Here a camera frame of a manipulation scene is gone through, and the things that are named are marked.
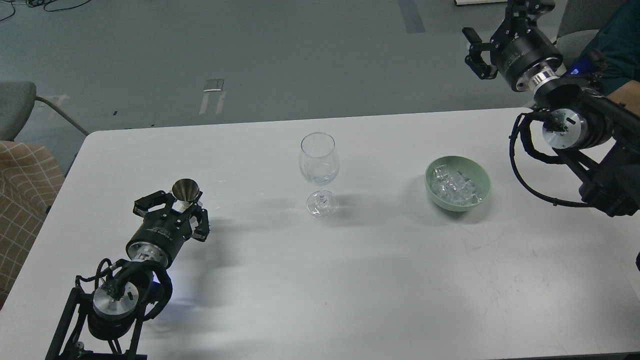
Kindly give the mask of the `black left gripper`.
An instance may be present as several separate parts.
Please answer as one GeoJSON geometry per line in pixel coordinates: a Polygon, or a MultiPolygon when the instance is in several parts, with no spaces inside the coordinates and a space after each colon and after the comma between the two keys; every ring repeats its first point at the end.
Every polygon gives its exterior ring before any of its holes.
{"type": "Polygon", "coordinates": [[[190,238],[204,243],[210,234],[208,210],[200,201],[189,204],[189,219],[181,218],[177,210],[150,209],[166,204],[167,193],[158,190],[134,201],[133,214],[143,217],[142,224],[126,244],[128,259],[151,260],[168,269],[174,263],[183,244],[190,238]]]}

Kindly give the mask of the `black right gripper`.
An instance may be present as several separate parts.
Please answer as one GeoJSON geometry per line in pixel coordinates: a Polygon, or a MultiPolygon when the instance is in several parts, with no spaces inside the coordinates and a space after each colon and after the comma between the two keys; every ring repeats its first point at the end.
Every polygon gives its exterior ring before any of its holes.
{"type": "Polygon", "coordinates": [[[472,27],[463,27],[468,41],[464,62],[478,79],[493,80],[498,75],[514,92],[526,91],[523,74],[540,62],[554,71],[563,63],[563,56],[537,27],[538,19],[556,7],[555,0],[508,0],[505,20],[489,42],[482,41],[472,27]]]}

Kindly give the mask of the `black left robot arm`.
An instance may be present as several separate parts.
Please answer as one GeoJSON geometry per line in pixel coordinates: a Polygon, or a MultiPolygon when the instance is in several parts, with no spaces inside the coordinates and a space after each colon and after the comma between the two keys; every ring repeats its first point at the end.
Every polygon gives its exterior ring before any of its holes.
{"type": "Polygon", "coordinates": [[[146,360],[138,353],[142,326],[172,298],[168,270],[183,244],[210,234],[202,191],[156,191],[134,202],[142,223],[126,258],[101,260],[93,276],[76,276],[52,337],[48,360],[146,360]]]}

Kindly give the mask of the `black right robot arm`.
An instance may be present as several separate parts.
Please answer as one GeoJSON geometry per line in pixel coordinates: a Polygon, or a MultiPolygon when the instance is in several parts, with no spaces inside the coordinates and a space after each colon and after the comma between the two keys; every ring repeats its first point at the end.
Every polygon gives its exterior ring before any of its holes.
{"type": "Polygon", "coordinates": [[[610,217],[639,210],[639,2],[579,0],[573,22],[551,41],[538,19],[553,0],[508,0],[502,23],[483,41],[472,27],[465,63],[482,80],[501,75],[534,105],[510,132],[509,161],[521,185],[555,206],[594,208],[610,217]],[[521,141],[531,158],[570,168],[580,202],[547,196],[522,178],[521,141]]]}

